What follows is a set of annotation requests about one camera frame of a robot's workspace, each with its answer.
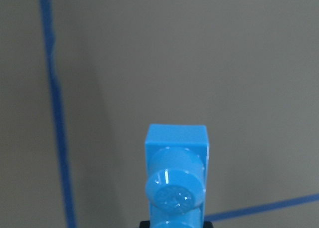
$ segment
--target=blue line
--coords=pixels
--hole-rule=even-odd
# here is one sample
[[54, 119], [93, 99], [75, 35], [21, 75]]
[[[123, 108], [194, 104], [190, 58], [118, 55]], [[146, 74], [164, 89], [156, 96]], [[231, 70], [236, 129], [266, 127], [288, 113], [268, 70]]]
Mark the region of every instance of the blue line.
[[68, 150], [65, 135], [64, 115], [61, 88], [55, 71], [54, 48], [55, 36], [53, 30], [53, 18], [51, 0], [40, 0], [42, 25], [45, 40], [46, 62], [48, 80], [51, 91], [52, 110], [55, 126], [55, 138], [59, 168], [64, 196], [64, 209], [68, 228], [76, 228], [76, 218], [73, 205], [70, 169], [68, 165]]
[[310, 202], [316, 202], [316, 201], [319, 201], [319, 193], [309, 195], [309, 196], [274, 202], [274, 203], [263, 204], [263, 205], [254, 206], [254, 207], [242, 208], [238, 210], [207, 215], [205, 216], [205, 220], [211, 221], [211, 222], [222, 221], [222, 220], [227, 220], [231, 218], [243, 217], [243, 216], [253, 215], [253, 214], [257, 214], [261, 212], [268, 212], [268, 211], [273, 211], [277, 209], [297, 206], [297, 205], [310, 203]]

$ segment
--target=dark blue line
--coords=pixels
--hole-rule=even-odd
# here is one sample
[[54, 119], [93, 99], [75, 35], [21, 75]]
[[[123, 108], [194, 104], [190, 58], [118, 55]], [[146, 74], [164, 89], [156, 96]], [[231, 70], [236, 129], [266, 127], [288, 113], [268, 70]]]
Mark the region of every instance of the dark blue line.
[[51, 102], [55, 126], [55, 138], [59, 168], [64, 196], [64, 209], [68, 228], [76, 228], [76, 218], [73, 205], [70, 169], [68, 165], [68, 149], [65, 135], [64, 115], [61, 88], [55, 71], [55, 36], [50, 0], [40, 0], [42, 25], [45, 41], [48, 80], [51, 91]]
[[273, 211], [277, 209], [297, 206], [297, 205], [310, 203], [310, 202], [316, 202], [316, 201], [319, 201], [319, 193], [309, 195], [309, 196], [274, 202], [274, 203], [263, 204], [263, 205], [254, 206], [254, 207], [242, 208], [242, 209], [229, 211], [229, 212], [221, 212], [221, 213], [216, 213], [212, 215], [207, 215], [205, 216], [205, 220], [211, 221], [211, 222], [222, 221], [222, 220], [227, 220], [231, 218], [243, 217], [243, 216], [253, 215], [256, 213], [268, 212], [268, 211]]

